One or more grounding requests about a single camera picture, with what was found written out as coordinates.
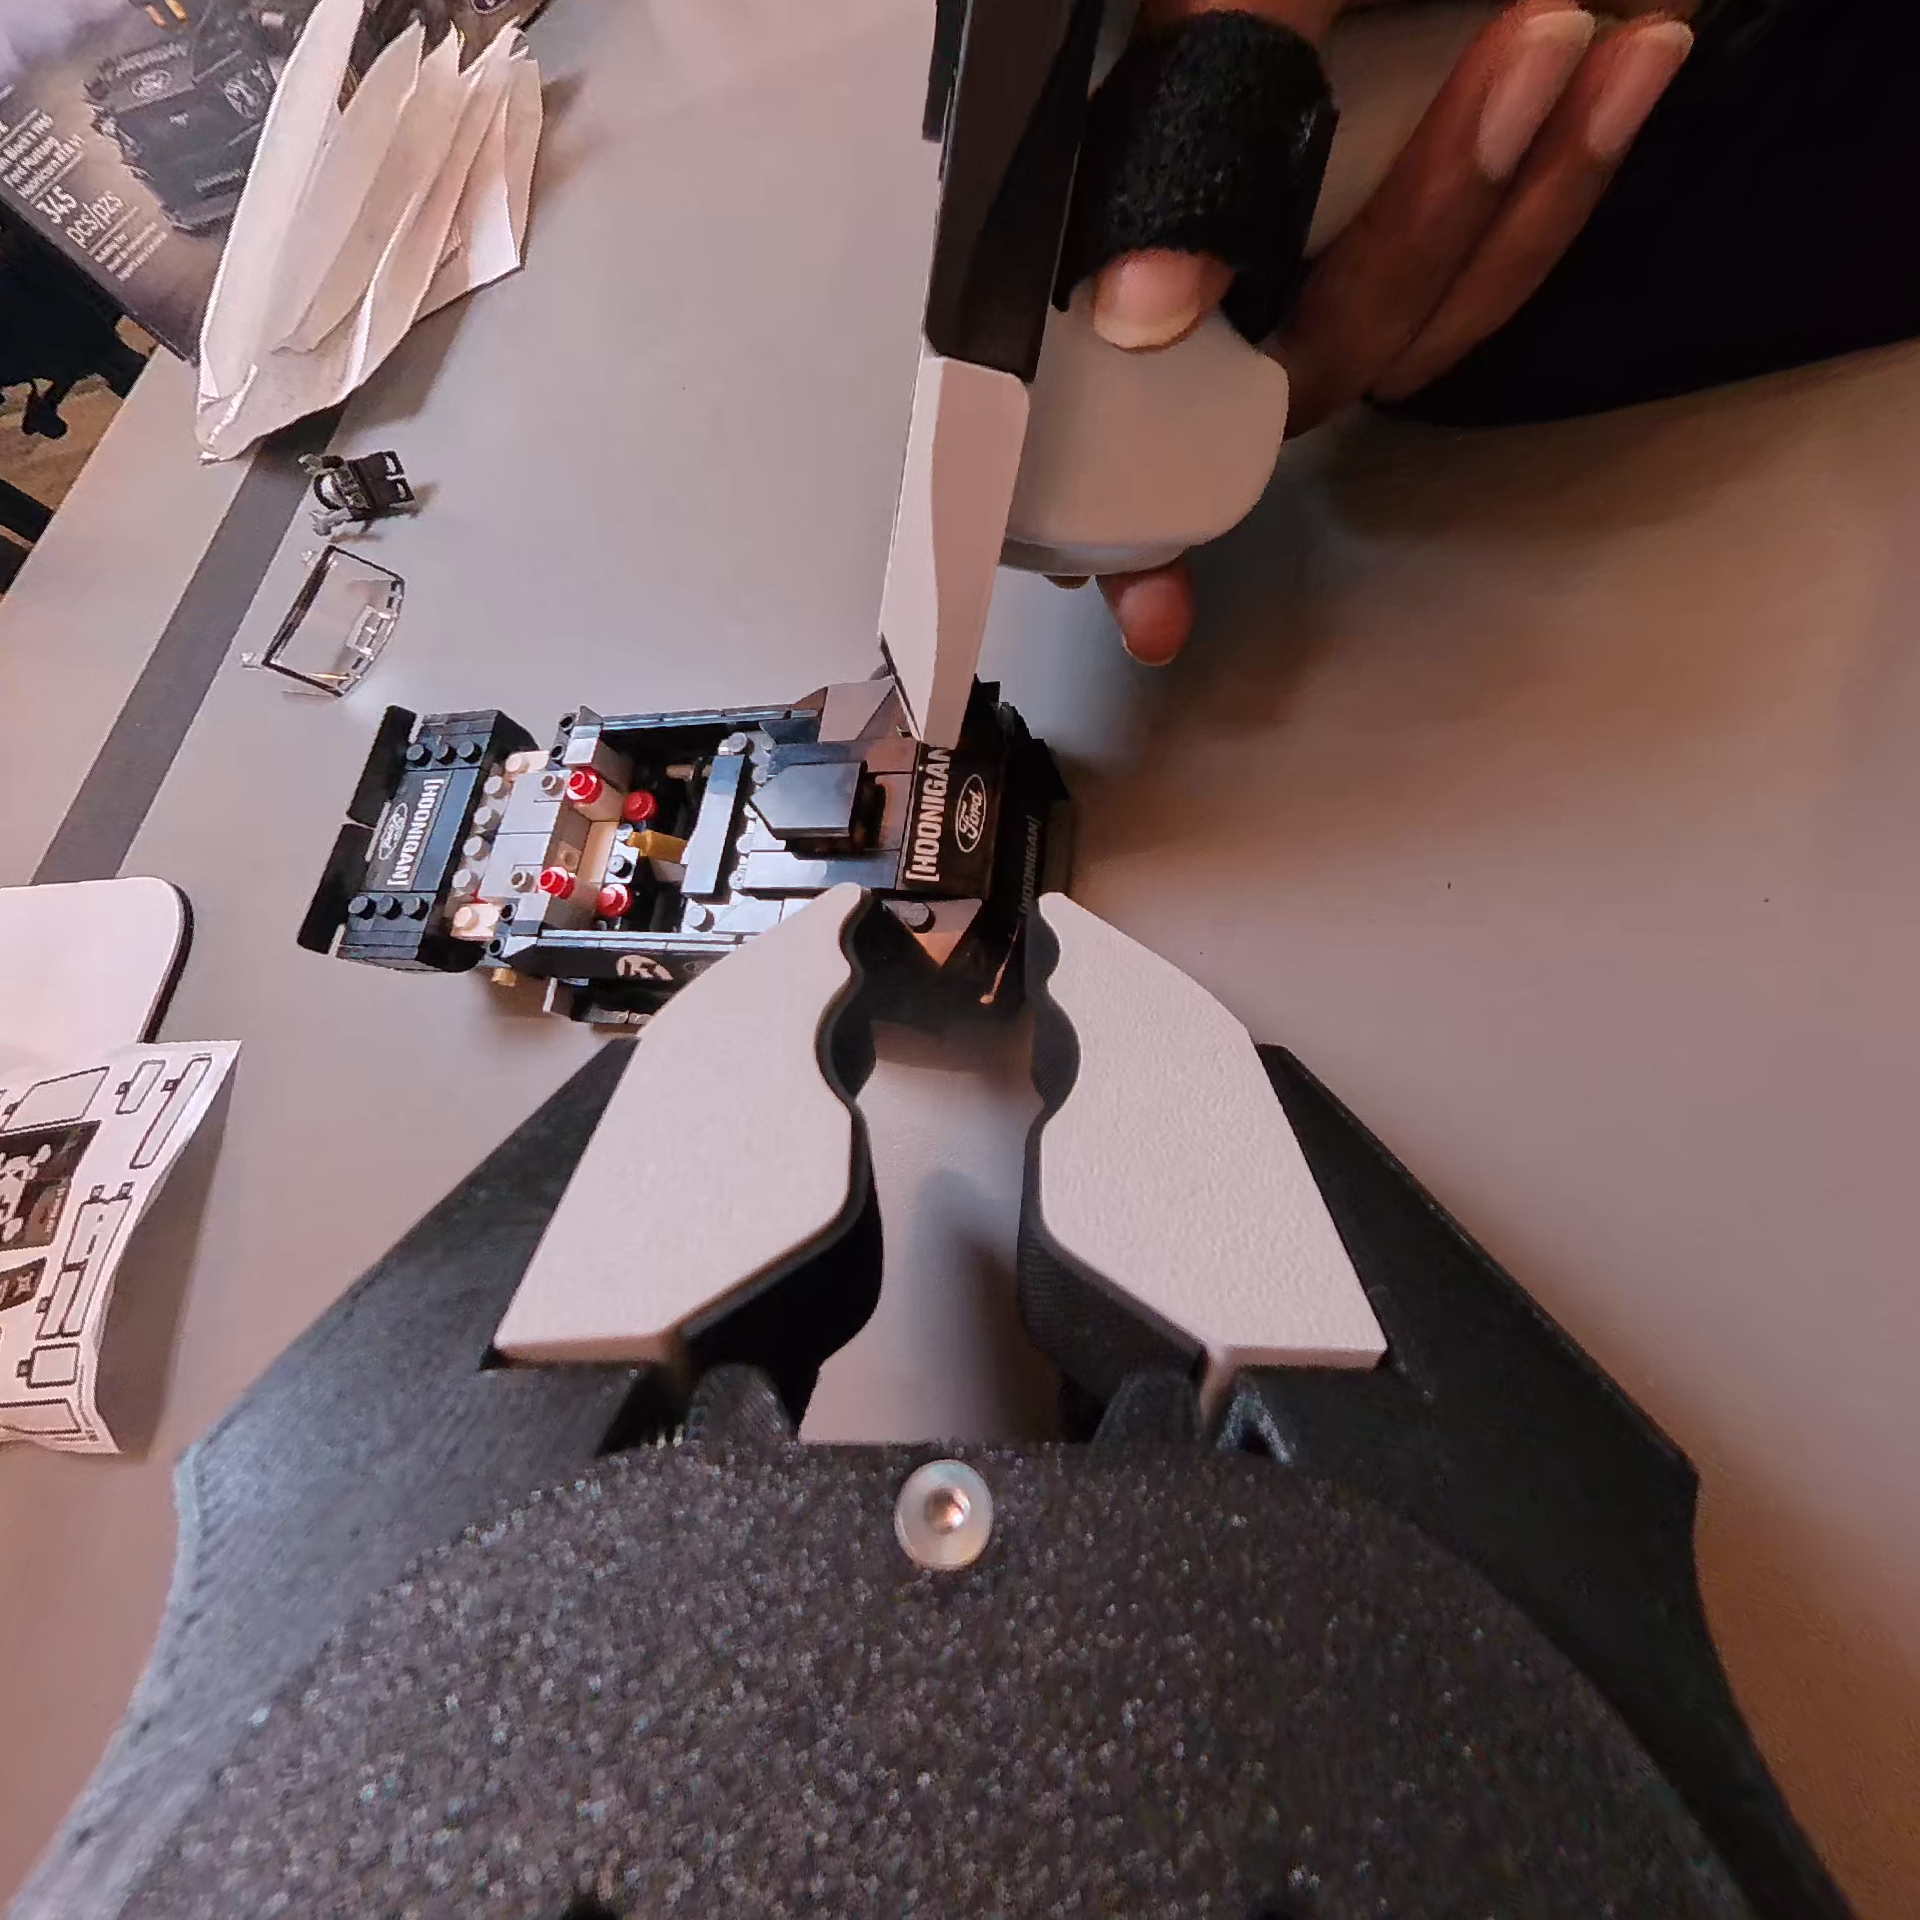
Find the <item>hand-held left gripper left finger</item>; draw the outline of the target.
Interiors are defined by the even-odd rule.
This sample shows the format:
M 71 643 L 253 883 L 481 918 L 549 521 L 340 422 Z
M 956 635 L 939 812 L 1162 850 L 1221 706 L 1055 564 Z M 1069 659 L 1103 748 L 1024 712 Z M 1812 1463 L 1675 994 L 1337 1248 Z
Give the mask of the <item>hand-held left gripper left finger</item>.
M 817 1376 L 881 1297 L 874 1162 L 855 1094 L 850 929 L 833 887 L 647 1024 L 499 1321 L 527 1364 L 691 1376 L 743 1361 Z

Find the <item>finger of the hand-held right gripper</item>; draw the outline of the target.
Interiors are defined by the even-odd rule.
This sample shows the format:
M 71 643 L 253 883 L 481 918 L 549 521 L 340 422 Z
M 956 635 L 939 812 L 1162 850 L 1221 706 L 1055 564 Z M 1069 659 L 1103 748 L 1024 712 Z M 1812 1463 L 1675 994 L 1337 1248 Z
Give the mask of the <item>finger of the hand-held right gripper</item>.
M 881 640 L 920 742 L 964 728 L 1027 432 L 1027 387 L 924 354 L 890 544 Z

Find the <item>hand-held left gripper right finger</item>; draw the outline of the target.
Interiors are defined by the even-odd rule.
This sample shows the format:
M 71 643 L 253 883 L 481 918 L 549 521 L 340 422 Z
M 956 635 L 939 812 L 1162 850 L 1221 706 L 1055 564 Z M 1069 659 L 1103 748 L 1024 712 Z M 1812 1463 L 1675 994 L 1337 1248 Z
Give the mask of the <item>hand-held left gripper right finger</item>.
M 1029 929 L 1033 1080 L 1017 1244 L 1029 1336 L 1088 1401 L 1164 1370 L 1371 1370 L 1386 1336 L 1248 1030 L 1061 894 Z

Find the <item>black lego car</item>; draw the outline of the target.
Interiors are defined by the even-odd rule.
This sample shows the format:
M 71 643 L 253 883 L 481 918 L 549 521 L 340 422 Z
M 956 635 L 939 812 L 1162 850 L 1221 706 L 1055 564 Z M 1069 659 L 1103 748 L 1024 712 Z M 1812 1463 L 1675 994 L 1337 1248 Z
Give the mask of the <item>black lego car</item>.
M 953 751 L 891 676 L 795 705 L 599 714 L 552 743 L 504 712 L 387 710 L 298 940 L 377 970 L 545 985 L 627 1032 L 835 884 L 874 896 L 877 1017 L 1004 1017 L 1024 914 L 1065 883 L 1067 787 L 997 683 Z

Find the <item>sticker sheet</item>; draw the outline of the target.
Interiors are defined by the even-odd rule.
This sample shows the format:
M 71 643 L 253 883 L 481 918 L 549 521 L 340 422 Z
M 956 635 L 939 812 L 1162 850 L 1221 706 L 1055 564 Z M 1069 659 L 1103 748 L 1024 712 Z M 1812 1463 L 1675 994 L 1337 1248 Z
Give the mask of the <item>sticker sheet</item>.
M 240 1050 L 130 1046 L 4 1074 L 4 1446 L 119 1449 L 100 1414 L 117 1270 Z

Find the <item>small black lego part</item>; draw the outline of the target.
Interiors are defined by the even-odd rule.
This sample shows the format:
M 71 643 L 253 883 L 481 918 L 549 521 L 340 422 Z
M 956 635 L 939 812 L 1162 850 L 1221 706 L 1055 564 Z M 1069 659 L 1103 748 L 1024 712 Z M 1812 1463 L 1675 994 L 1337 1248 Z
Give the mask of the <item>small black lego part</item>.
M 313 500 L 311 528 L 321 537 L 363 528 L 416 505 L 400 455 L 389 449 L 354 460 L 336 452 L 304 452 L 299 466 Z

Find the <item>clear lego windshield piece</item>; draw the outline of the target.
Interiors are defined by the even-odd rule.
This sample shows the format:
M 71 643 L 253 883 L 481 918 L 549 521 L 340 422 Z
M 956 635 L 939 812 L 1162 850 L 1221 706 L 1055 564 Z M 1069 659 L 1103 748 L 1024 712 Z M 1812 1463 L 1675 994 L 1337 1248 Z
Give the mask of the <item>clear lego windshield piece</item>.
M 345 544 L 324 544 L 304 561 L 308 571 L 277 634 L 242 665 L 343 700 L 393 635 L 405 580 Z

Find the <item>lego set box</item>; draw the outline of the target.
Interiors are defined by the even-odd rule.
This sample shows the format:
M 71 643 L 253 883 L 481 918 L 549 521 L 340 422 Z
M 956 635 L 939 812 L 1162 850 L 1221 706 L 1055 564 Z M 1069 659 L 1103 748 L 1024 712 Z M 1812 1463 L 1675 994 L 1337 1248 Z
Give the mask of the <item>lego set box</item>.
M 313 10 L 25 6 L 4 27 L 4 210 L 180 356 Z

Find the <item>person's right hand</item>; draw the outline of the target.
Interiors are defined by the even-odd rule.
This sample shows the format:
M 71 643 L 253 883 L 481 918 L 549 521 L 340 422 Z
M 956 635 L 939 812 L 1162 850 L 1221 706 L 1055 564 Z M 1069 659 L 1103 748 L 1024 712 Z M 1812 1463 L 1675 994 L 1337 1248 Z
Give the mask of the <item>person's right hand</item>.
M 1339 2 L 1141 6 L 1156 33 L 1245 12 L 1327 46 Z M 1267 351 L 1287 371 L 1287 427 L 1356 401 L 1405 399 L 1508 322 L 1594 215 L 1604 185 L 1692 54 L 1696 6 L 1521 2 L 1453 63 L 1376 193 L 1312 263 L 1291 326 Z M 1176 345 L 1229 273 L 1164 249 L 1095 279 L 1095 332 L 1127 352 Z M 1194 631 L 1185 561 L 1097 583 L 1127 654 L 1176 659 Z

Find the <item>white booklet stand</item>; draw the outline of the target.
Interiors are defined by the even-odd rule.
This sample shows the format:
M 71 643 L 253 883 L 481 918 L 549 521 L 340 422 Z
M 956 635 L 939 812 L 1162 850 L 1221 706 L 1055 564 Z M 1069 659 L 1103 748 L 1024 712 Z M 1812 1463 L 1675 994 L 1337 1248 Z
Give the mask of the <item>white booklet stand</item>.
M 157 879 L 2 890 L 2 1073 L 96 1065 L 157 1030 L 191 946 Z

